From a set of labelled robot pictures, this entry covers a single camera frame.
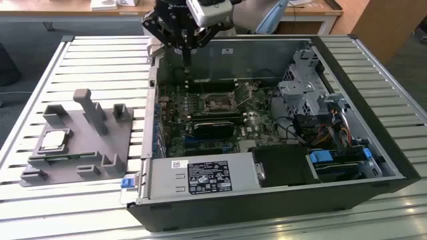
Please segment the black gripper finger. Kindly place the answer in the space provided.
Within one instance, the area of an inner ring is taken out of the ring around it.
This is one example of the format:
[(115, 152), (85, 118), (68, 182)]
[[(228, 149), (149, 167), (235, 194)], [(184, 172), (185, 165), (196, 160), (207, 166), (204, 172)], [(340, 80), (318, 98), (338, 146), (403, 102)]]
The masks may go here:
[(187, 72), (191, 71), (192, 66), (192, 50), (203, 48), (208, 42), (214, 39), (219, 32), (231, 30), (234, 24), (230, 22), (219, 22), (208, 27), (206, 27), (199, 33), (196, 33), (199, 26), (192, 21), (187, 26)]
[(145, 15), (141, 25), (165, 47), (175, 48), (181, 55), (184, 72), (188, 73), (188, 49), (179, 20), (175, 12), (152, 11)]

